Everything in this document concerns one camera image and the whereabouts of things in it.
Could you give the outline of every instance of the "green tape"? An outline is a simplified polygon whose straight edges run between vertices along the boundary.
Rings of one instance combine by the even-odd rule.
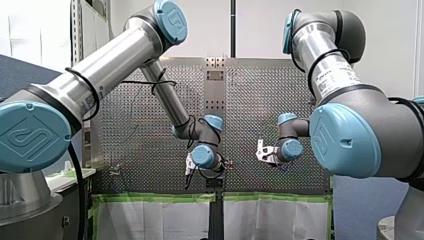
[[[331,195],[296,195],[283,193],[224,193],[225,201],[276,200],[287,202],[328,203]]]
[[[92,207],[92,211],[93,211],[93,239],[98,240],[98,229],[99,229],[99,208],[100,208],[100,203],[93,201],[93,207]]]
[[[331,220],[333,218],[333,196],[328,196],[328,207],[327,207],[327,240],[331,240]]]
[[[196,203],[212,202],[214,194],[154,194],[154,193],[121,193],[93,195],[93,202],[151,202],[151,203]]]

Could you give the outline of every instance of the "black ring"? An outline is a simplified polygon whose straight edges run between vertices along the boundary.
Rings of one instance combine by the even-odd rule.
[[[67,68],[65,68],[65,71],[67,71],[67,72],[79,77],[80,79],[82,79],[88,85],[88,87],[90,88],[91,94],[93,95],[93,98],[94,98],[94,104],[96,105],[96,110],[94,110],[94,113],[91,114],[90,117],[83,119],[82,121],[86,122],[86,121],[93,119],[100,110],[100,98],[99,98],[99,95],[97,94],[96,88],[94,88],[94,86],[93,86],[93,84],[91,84],[90,80],[88,80],[81,73],[75,71],[74,69],[67,67]]]
[[[29,85],[25,91],[39,97],[47,104],[61,112],[71,124],[73,134],[77,133],[82,128],[80,121],[74,116],[74,114],[72,114],[72,112],[70,112],[65,106],[63,106],[61,102],[52,97],[50,94],[46,93],[38,87],[35,87],[34,85]]]
[[[421,126],[421,131],[423,132],[424,136],[424,110],[418,105],[418,103],[414,101],[409,101],[403,98],[389,98],[389,101],[397,101],[398,104],[403,104],[407,106],[411,111],[415,114],[415,117],[417,118],[418,122]],[[397,180],[401,182],[412,182],[419,178],[424,173],[424,152],[421,156],[421,162],[418,165],[418,168],[411,174],[411,176],[406,178],[397,178]]]
[[[346,58],[346,60],[349,62],[350,59],[350,54],[348,51],[344,50],[344,49],[340,49],[340,48],[335,48],[335,49],[331,49],[328,52],[325,52],[321,55],[319,55],[319,57],[317,59],[315,59],[315,61],[312,63],[311,67],[309,68],[309,72],[308,72],[308,87],[309,87],[309,91],[311,91],[312,95],[315,97],[314,91],[312,89],[312,74],[315,70],[315,67],[318,65],[318,63],[323,60],[324,58],[336,53],[336,52],[340,52],[343,55],[345,55],[344,57]]]
[[[330,95],[328,95],[326,98],[324,98],[320,103],[319,106],[322,106],[328,102],[330,102],[332,99],[342,95],[343,93],[347,93],[347,92],[351,92],[354,90],[360,90],[360,89],[368,89],[368,90],[375,90],[377,92],[380,92],[382,94],[383,91],[381,91],[381,89],[379,89],[378,87],[375,87],[373,85],[367,85],[367,84],[358,84],[358,85],[353,85],[353,86],[349,86],[349,87],[344,87],[344,88],[340,88],[338,90],[336,90],[335,92],[331,93]]]

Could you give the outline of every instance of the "robot logo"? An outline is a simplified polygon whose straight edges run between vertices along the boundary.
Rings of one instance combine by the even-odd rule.
[[[178,29],[183,29],[185,27],[184,19],[180,15],[180,12],[176,8],[171,9],[166,13],[168,21],[171,25],[175,26]]]
[[[34,161],[57,139],[57,134],[33,116],[24,118],[6,131],[0,137],[0,144],[26,161]]]

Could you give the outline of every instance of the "white wall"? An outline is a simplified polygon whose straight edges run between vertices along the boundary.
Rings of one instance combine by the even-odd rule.
[[[316,12],[342,6],[341,0],[237,0],[237,57],[289,58],[283,54],[283,29],[293,9]]]
[[[355,69],[387,96],[414,97],[417,9],[421,0],[344,0],[365,25],[365,54]]]
[[[189,28],[187,40],[164,56],[205,57],[229,55],[230,1],[176,0]],[[121,33],[129,16],[153,4],[154,0],[111,0],[111,26],[114,36]]]
[[[0,6],[0,54],[56,71],[71,65],[69,1],[0,0]]]

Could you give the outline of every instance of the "black cable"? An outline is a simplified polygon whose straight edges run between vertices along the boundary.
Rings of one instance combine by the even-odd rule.
[[[190,187],[191,180],[193,179],[193,175],[196,172],[196,168],[193,169],[193,172],[191,172],[189,175],[186,176],[186,185],[184,186],[184,189],[187,190]]]
[[[84,77],[81,73],[79,73],[78,71],[75,71],[74,69],[67,67],[65,68],[65,71],[72,73],[73,75],[77,76],[78,78],[82,79],[90,88],[91,94],[93,95],[94,98],[94,105],[96,105],[96,110],[94,110],[94,113],[91,114],[90,117],[83,119],[83,122],[89,121],[91,119],[93,119],[97,113],[100,110],[100,98],[99,95],[97,94],[96,88],[94,88],[93,84],[91,84],[90,80],[88,80],[86,77]]]
[[[196,117],[193,115],[189,115],[189,118],[191,118],[193,121],[188,126],[188,142],[187,142],[187,149],[190,149],[191,146],[194,144],[194,133],[196,131]]]
[[[294,18],[296,17],[296,15],[297,14],[299,14],[299,13],[301,13],[302,11],[300,10],[300,9],[295,9],[293,12],[292,12],[292,17],[291,17],[291,22],[290,22],[290,25],[291,25],[291,33],[290,33],[290,37],[291,37],[291,51],[290,51],[290,56],[291,56],[291,59],[292,59],[292,62],[293,62],[293,64],[297,67],[297,69],[299,69],[301,72],[305,72],[305,70],[303,69],[303,68],[301,68],[298,64],[297,64],[297,62],[296,62],[296,60],[294,59],[294,57],[293,57],[293,39],[294,39],[294,31],[293,31],[293,28],[294,28]]]
[[[81,166],[78,161],[78,156],[75,153],[74,146],[69,144],[68,147],[69,155],[71,156],[72,164],[75,168],[75,174],[77,176],[77,185],[78,185],[78,198],[79,198],[79,223],[78,223],[78,238],[77,240],[83,240],[84,239],[84,232],[85,232],[85,221],[87,216],[87,210],[86,210],[86,195],[85,195],[85,184],[84,184],[84,178],[82,176],[82,170]]]
[[[158,76],[157,82],[141,82],[141,81],[123,81],[122,83],[134,83],[134,84],[145,84],[152,85],[152,95],[155,96],[155,87],[159,84],[171,83],[173,87],[177,85],[175,81],[162,81],[163,76],[165,75],[166,68],[162,69]]]
[[[340,48],[335,48],[335,49],[331,49],[328,52],[325,52],[321,55],[319,55],[319,57],[317,57],[317,59],[315,59],[315,61],[312,63],[311,67],[309,68],[309,72],[308,72],[308,87],[309,87],[309,91],[311,91],[312,95],[315,97],[314,91],[312,89],[312,74],[314,73],[315,67],[318,65],[319,62],[321,62],[321,60],[323,60],[324,58],[336,53],[336,52],[341,52],[344,57],[346,58],[346,61],[349,62],[350,60],[350,54],[348,51],[344,50],[344,49],[340,49]]]
[[[389,98],[389,101],[397,101],[398,104],[403,104],[409,109],[411,109],[411,111],[414,113],[415,117],[417,118],[420,124],[422,135],[424,136],[424,110],[419,106],[419,104],[414,101],[406,100],[404,98]],[[420,177],[423,173],[424,173],[424,152],[421,155],[421,162],[418,165],[418,168],[416,169],[416,171],[413,172],[411,176],[408,176],[406,178],[397,178],[397,179],[401,182],[412,182],[413,180]]]

